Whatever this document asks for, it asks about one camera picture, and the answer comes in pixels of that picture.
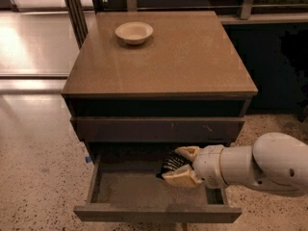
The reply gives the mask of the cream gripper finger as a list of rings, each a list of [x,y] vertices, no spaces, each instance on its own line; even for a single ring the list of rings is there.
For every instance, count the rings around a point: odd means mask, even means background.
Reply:
[[[175,149],[175,153],[181,155],[185,159],[193,162],[200,153],[201,148],[198,146],[180,146]]]
[[[171,186],[182,188],[196,188],[202,183],[190,165],[164,173],[163,179]]]

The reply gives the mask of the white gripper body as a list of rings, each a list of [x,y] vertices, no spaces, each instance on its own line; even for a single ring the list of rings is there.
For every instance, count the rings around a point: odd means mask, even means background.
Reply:
[[[224,187],[219,163],[223,148],[223,145],[206,146],[200,150],[192,163],[195,174],[209,189],[220,189]]]

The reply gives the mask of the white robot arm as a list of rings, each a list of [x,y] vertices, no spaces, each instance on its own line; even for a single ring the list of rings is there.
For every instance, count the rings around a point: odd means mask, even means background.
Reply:
[[[308,145],[282,133],[266,133],[248,146],[182,146],[162,174],[171,186],[209,189],[244,186],[286,196],[308,193]]]

